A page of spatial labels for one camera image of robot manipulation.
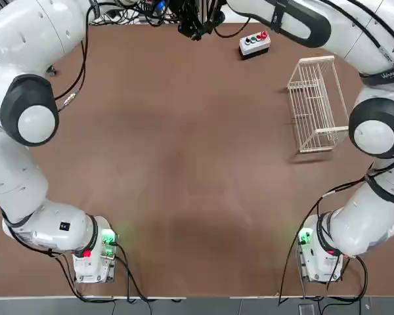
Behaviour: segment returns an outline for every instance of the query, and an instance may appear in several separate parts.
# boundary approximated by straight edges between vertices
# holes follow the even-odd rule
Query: wire basket
[[[334,56],[300,59],[289,80],[288,90],[295,137],[299,142],[298,151],[313,153],[333,150],[349,130],[349,116],[334,66]]]

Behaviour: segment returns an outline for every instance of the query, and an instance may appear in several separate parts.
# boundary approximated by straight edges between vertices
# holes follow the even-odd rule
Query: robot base
[[[80,284],[113,282],[116,269],[116,247],[105,244],[107,233],[116,235],[111,230],[110,224],[103,217],[95,217],[98,223],[98,239],[91,251],[90,257],[78,258],[73,255],[76,282]]]
[[[317,216],[311,215],[299,231],[296,246],[296,259],[303,282],[328,283],[341,280],[342,256],[336,257],[325,252],[317,239]]]

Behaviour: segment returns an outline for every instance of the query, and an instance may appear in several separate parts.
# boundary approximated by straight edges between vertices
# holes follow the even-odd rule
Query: table surface
[[[252,24],[243,34],[260,30]],[[50,199],[110,221],[146,295],[276,295],[301,219],[370,163],[349,139],[326,155],[295,155],[284,88],[299,58],[328,53],[271,40],[268,54],[243,62],[238,38],[193,42],[175,26],[92,28],[84,89],[61,113],[55,138],[32,149]],[[80,63],[77,49],[56,64],[55,94]],[[350,110],[361,83],[340,59],[336,68]],[[394,295],[394,239],[363,256],[368,294]],[[115,283],[83,292],[125,295],[117,269]],[[361,283],[353,263],[329,294],[357,294]],[[325,294],[321,285],[307,292]],[[284,293],[301,294],[293,256]],[[0,217],[0,296],[44,295],[71,293],[57,263],[6,237]]]

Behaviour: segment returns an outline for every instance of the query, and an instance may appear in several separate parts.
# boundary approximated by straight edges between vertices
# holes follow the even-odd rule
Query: green led light
[[[302,245],[308,244],[311,240],[310,235],[312,235],[312,233],[312,228],[302,228],[299,231],[299,242],[302,243]]]
[[[102,242],[103,243],[112,243],[116,241],[116,234],[113,230],[105,229],[102,230]]]

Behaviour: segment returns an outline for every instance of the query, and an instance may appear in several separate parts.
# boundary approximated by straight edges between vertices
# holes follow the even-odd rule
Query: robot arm
[[[90,8],[89,0],[18,0],[0,11],[3,230],[24,243],[71,251],[77,281],[88,283],[113,278],[115,249],[108,240],[115,235],[103,217],[48,200],[47,179],[27,147],[47,143],[58,128],[46,69],[80,43],[86,19],[113,6]]]
[[[351,113],[350,138],[360,151],[377,158],[374,169],[394,163],[394,0],[228,4],[238,14],[306,47],[326,49],[356,68],[364,87]],[[319,221],[311,216],[305,223],[301,232],[308,231],[309,237],[301,252],[309,280],[329,281],[336,264],[339,278],[340,253],[359,255],[394,236],[394,168],[366,179],[344,208],[325,213]]]

